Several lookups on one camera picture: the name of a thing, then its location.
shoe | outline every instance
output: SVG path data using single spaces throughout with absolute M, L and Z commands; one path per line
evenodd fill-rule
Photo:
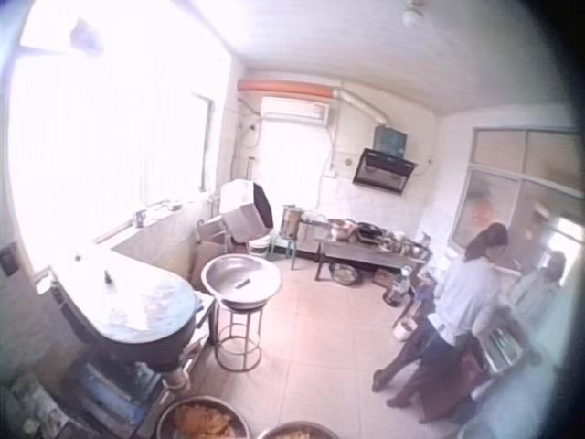
M 381 370 L 376 370 L 374 372 L 374 382 L 372 383 L 372 391 L 374 393 L 378 393 L 379 391 L 381 391 L 385 387 L 385 384 L 381 384 L 378 382 L 378 377 L 380 376 L 380 373 L 382 373 Z
M 398 398 L 391 398 L 386 400 L 386 406 L 392 409 L 405 409 L 410 405 L 410 400 L 399 400 Z

ceiling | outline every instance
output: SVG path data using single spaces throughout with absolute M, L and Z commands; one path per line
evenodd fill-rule
M 437 113 L 563 98 L 535 23 L 510 0 L 190 0 L 249 69 L 390 91 Z

air conditioner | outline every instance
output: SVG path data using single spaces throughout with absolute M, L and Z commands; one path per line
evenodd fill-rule
M 325 126 L 329 105 L 296 99 L 264 97 L 260 107 L 262 118 Z

stainless steel basin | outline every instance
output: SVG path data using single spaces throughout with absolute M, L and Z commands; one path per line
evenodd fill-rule
M 248 254 L 225 254 L 201 272 L 207 290 L 230 308 L 251 309 L 265 304 L 281 289 L 276 265 Z

tiled floor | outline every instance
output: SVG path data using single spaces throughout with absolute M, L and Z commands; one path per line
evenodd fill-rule
M 357 287 L 315 282 L 316 267 L 306 260 L 298 260 L 294 271 L 288 261 L 276 264 L 282 289 L 264 311 L 259 367 L 226 372 L 210 349 L 192 373 L 196 393 L 231 403 L 253 437 L 294 420 L 323 424 L 344 439 L 434 438 L 453 431 L 446 422 L 419 425 L 416 404 L 406 410 L 386 407 L 413 368 L 403 370 L 386 391 L 372 393 L 373 371 L 401 346 L 391 329 L 398 311 L 384 305 L 381 287 L 370 280 Z

